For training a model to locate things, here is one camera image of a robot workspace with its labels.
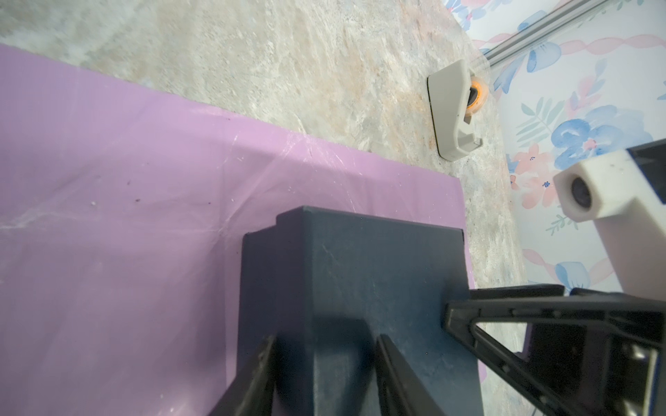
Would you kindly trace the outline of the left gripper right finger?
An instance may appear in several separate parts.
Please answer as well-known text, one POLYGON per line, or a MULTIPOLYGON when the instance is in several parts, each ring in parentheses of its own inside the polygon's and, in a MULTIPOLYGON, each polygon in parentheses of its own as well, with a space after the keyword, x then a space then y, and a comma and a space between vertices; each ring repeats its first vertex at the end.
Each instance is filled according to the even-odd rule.
POLYGON ((381 415, 446 415, 387 335, 376 340, 375 364, 381 415))

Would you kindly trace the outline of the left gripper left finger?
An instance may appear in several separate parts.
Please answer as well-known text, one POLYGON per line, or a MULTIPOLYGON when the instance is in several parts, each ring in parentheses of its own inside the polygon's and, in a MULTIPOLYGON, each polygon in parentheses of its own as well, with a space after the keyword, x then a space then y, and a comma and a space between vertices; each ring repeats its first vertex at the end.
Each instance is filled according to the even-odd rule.
POLYGON ((267 336, 209 416, 271 416, 278 377, 277 338, 267 336))

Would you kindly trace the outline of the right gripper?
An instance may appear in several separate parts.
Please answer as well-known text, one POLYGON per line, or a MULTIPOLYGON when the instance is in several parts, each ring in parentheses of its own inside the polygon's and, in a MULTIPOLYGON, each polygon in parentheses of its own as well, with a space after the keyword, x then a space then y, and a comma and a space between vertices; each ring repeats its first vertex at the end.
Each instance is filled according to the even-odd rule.
POLYGON ((558 284, 475 289, 443 328, 545 415, 663 415, 665 304, 558 284))

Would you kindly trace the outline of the dark navy gift box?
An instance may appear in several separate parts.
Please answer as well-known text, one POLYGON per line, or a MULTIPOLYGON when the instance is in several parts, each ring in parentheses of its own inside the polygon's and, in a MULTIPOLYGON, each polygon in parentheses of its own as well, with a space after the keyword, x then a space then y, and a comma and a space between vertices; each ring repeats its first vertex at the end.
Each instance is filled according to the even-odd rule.
POLYGON ((388 336, 442 411, 483 412, 476 358, 442 327, 468 297, 462 230, 303 206, 243 237, 237 364, 279 347, 279 410, 377 415, 388 336))

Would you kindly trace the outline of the purple wrapping paper sheet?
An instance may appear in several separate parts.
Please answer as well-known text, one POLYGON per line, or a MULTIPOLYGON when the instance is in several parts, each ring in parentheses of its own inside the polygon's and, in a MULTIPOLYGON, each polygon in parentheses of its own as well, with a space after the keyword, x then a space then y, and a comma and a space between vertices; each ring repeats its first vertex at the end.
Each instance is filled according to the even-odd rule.
POLYGON ((3 46, 2 414, 208 414, 298 206, 466 225, 456 178, 3 46))

